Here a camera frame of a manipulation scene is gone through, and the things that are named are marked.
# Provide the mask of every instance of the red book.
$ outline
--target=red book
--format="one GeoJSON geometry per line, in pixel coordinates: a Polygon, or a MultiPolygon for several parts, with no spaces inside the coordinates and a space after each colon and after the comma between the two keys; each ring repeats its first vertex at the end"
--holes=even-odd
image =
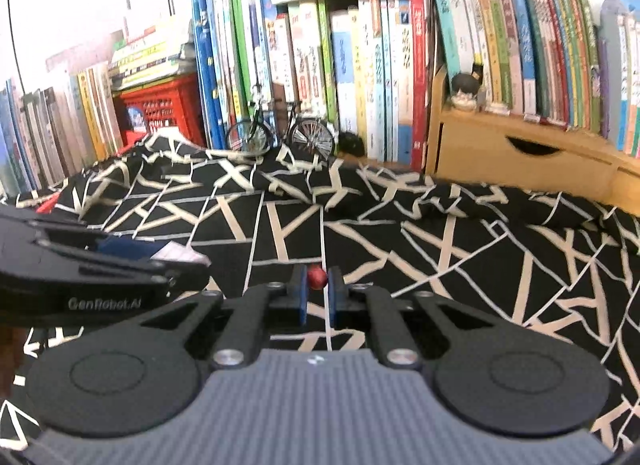
{"type": "Polygon", "coordinates": [[[414,123],[412,126],[411,168],[422,169],[427,138],[425,95],[427,91],[424,0],[409,0],[414,32],[414,123]]]}
{"type": "Polygon", "coordinates": [[[549,13],[551,14],[553,25],[554,25],[554,35],[556,36],[556,40],[554,41],[556,52],[555,57],[558,60],[555,63],[555,66],[559,66],[560,71],[560,83],[561,83],[561,95],[562,95],[562,118],[564,119],[565,124],[569,124],[569,88],[566,82],[566,70],[565,66],[568,65],[567,59],[564,58],[564,48],[562,47],[562,34],[560,32],[560,22],[558,21],[558,12],[556,12],[556,5],[554,4],[554,0],[546,0],[546,3],[549,6],[549,13]]]}

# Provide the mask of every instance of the window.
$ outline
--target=window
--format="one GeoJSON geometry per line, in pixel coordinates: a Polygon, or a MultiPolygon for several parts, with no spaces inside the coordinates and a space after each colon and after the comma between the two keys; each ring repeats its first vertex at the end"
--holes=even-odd
{"type": "Polygon", "coordinates": [[[129,0],[8,0],[18,74],[25,92],[47,84],[50,57],[121,30],[129,0]]]}

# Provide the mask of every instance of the wooden drawer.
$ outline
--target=wooden drawer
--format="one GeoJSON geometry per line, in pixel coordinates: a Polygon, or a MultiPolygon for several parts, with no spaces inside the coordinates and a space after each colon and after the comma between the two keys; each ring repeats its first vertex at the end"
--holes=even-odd
{"type": "Polygon", "coordinates": [[[610,195],[614,173],[610,163],[572,152],[527,154],[500,128],[463,120],[442,124],[435,171],[450,180],[565,191],[594,200],[610,195]]]}
{"type": "Polygon", "coordinates": [[[618,169],[611,184],[606,203],[640,216],[640,176],[618,169]]]}

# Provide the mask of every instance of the bicycle wheel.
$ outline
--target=bicycle wheel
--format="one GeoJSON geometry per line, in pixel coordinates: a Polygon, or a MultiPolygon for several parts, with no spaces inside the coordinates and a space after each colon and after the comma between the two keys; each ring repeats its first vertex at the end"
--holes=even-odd
{"type": "Polygon", "coordinates": [[[334,135],[317,118],[299,118],[289,132],[289,145],[324,160],[335,150],[334,135]]]}
{"type": "Polygon", "coordinates": [[[229,150],[264,154],[271,147],[271,133],[261,122],[240,120],[226,132],[226,145],[229,150]]]}

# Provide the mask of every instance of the drawer handle cutout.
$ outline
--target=drawer handle cutout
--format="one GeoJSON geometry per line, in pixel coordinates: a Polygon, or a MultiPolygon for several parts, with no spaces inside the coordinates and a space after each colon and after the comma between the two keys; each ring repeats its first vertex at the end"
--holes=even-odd
{"type": "Polygon", "coordinates": [[[531,156],[549,156],[550,154],[555,154],[556,152],[560,151],[560,149],[555,147],[543,145],[534,141],[513,138],[512,136],[507,136],[507,140],[509,140],[509,143],[511,143],[511,145],[513,145],[516,150],[519,150],[521,153],[529,154],[531,156]]]}

